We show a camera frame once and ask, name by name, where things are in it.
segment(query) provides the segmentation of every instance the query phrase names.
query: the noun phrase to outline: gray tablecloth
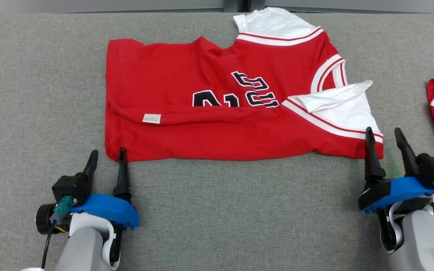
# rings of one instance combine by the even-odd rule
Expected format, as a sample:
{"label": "gray tablecloth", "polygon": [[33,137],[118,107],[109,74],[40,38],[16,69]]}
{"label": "gray tablecloth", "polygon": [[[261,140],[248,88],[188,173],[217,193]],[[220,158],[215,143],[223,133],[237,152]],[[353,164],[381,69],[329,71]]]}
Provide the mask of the gray tablecloth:
{"label": "gray tablecloth", "polygon": [[[434,155],[425,95],[434,77],[434,15],[301,14],[322,26],[350,83],[385,134],[382,166],[403,174],[393,129]],[[34,216],[51,186],[100,151],[93,192],[118,165],[104,152],[105,54],[112,38],[227,47],[232,14],[32,14],[0,17],[0,270],[39,266],[46,236]],[[130,164],[141,227],[124,233],[122,271],[388,269],[375,216],[360,213],[362,160],[309,153],[267,161]],[[66,244],[50,244],[52,270]]]}

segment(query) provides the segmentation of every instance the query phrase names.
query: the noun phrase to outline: jersey number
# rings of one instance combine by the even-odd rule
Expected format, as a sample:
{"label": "jersey number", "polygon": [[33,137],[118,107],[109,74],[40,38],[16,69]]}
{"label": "jersey number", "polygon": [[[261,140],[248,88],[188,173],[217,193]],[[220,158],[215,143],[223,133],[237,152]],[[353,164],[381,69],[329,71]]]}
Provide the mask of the jersey number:
{"label": "jersey number", "polygon": [[[234,79],[239,85],[243,87],[252,87],[253,90],[246,92],[246,99],[250,106],[265,106],[267,108],[279,106],[279,102],[273,92],[266,92],[263,94],[258,93],[269,89],[269,85],[262,79],[262,77],[248,78],[244,73],[232,72]],[[239,107],[239,98],[233,94],[224,95],[224,103],[227,103],[229,107]],[[193,94],[193,106],[222,106],[221,103],[215,97],[215,94],[211,90],[199,91]]]}

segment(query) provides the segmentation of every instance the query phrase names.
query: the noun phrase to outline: white sticker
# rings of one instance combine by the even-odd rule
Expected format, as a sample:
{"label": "white sticker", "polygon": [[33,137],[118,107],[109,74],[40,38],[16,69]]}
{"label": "white sticker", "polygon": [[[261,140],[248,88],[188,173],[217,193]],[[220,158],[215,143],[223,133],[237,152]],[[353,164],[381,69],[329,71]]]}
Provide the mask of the white sticker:
{"label": "white sticker", "polygon": [[145,114],[143,115],[142,122],[156,123],[157,125],[159,125],[161,116],[162,115],[160,114]]}

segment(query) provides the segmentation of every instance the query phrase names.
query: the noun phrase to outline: black cable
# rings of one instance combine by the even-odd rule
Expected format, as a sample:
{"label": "black cable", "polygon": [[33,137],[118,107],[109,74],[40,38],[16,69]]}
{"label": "black cable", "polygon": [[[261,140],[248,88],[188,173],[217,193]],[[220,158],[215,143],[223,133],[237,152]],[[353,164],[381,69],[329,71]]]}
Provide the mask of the black cable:
{"label": "black cable", "polygon": [[50,225],[50,230],[48,230],[48,237],[46,237],[46,245],[44,245],[43,261],[41,262],[41,270],[44,270],[46,265],[46,256],[48,255],[48,248],[50,247],[51,234],[53,233],[53,229],[55,228],[56,223],[57,221],[53,220],[53,222]]}

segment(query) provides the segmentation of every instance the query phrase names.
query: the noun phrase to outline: white and red striped trim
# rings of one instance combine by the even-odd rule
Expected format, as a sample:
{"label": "white and red striped trim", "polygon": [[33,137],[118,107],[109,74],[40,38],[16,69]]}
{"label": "white and red striped trim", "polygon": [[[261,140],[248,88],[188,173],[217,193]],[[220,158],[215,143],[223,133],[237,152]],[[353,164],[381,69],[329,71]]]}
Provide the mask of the white and red striped trim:
{"label": "white and red striped trim", "polygon": [[[326,79],[327,75],[329,75],[330,72],[334,71],[338,65],[341,65],[344,63],[344,59],[340,57],[338,54],[333,55],[331,58],[326,60],[319,69],[317,69],[316,74],[314,75],[314,78],[312,79],[311,85],[310,85],[310,92],[316,93],[319,91],[322,91],[322,85],[324,84],[324,79]],[[342,67],[341,77],[345,76],[344,74],[344,66]],[[345,77],[342,77],[340,86],[343,86],[344,84],[347,84],[345,81]]]}
{"label": "white and red striped trim", "polygon": [[333,80],[336,87],[342,87],[348,85],[348,79],[346,78],[346,72],[344,71],[344,64],[342,62],[339,67],[333,69]]}
{"label": "white and red striped trim", "polygon": [[250,41],[252,43],[260,43],[265,45],[274,45],[274,46],[292,46],[300,43],[305,43],[306,41],[310,41],[313,38],[319,36],[319,34],[324,31],[317,27],[309,34],[301,37],[292,37],[292,38],[281,38],[270,35],[262,35],[262,34],[254,34],[250,32],[240,32],[237,36],[237,40]]}
{"label": "white and red striped trim", "polygon": [[[325,120],[322,117],[319,117],[313,113],[308,113],[303,105],[299,105],[299,102],[294,99],[286,99],[281,103],[281,105],[289,108],[294,111],[297,115],[300,115],[308,122],[311,122],[313,125],[330,132],[331,134],[335,134],[341,137],[351,137],[353,139],[365,139],[366,132],[365,129],[358,128],[347,128],[341,125],[337,125],[336,123],[331,122],[330,120]],[[383,134],[380,132],[374,132],[374,138],[376,142],[383,143]]]}

